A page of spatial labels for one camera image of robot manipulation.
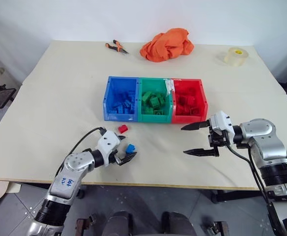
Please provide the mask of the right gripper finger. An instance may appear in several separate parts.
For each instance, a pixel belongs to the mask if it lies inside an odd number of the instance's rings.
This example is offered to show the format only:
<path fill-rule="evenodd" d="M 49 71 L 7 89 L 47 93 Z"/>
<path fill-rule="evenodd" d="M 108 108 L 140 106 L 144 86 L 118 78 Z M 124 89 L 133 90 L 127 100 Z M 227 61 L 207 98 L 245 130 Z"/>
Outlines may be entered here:
<path fill-rule="evenodd" d="M 219 151 L 217 147 L 214 147 L 212 149 L 194 148 L 190 150 L 185 150 L 183 153 L 187 155 L 199 156 L 199 157 L 204 157 L 204 156 L 218 157 L 219 156 Z"/>
<path fill-rule="evenodd" d="M 194 122 L 188 124 L 181 128 L 181 130 L 192 131 L 192 130 L 199 130 L 200 128 L 206 128 L 210 126 L 210 121 L 201 121 L 201 122 Z"/>

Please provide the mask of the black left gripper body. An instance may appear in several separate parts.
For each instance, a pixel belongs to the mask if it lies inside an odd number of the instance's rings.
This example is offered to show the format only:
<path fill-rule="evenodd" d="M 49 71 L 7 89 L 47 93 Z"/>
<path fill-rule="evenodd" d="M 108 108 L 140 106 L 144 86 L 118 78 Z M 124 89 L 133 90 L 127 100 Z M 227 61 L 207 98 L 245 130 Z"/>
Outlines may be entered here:
<path fill-rule="evenodd" d="M 122 165 L 122 160 L 117 156 L 117 154 L 118 154 L 118 150 L 117 149 L 111 152 L 111 154 L 110 154 L 110 164 L 116 163 L 119 166 L 121 166 Z"/>

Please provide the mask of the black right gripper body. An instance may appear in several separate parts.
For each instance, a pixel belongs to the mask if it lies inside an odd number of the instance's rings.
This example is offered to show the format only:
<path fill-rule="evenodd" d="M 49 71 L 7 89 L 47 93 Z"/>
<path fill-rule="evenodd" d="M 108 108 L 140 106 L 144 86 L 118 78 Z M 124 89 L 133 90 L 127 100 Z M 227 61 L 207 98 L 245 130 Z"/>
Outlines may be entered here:
<path fill-rule="evenodd" d="M 224 146 L 230 145 L 228 131 L 222 130 L 219 134 L 213 130 L 210 120 L 208 120 L 208 124 L 209 124 L 208 139 L 209 139 L 209 144 L 211 147 L 215 148 L 215 147 L 224 147 Z"/>

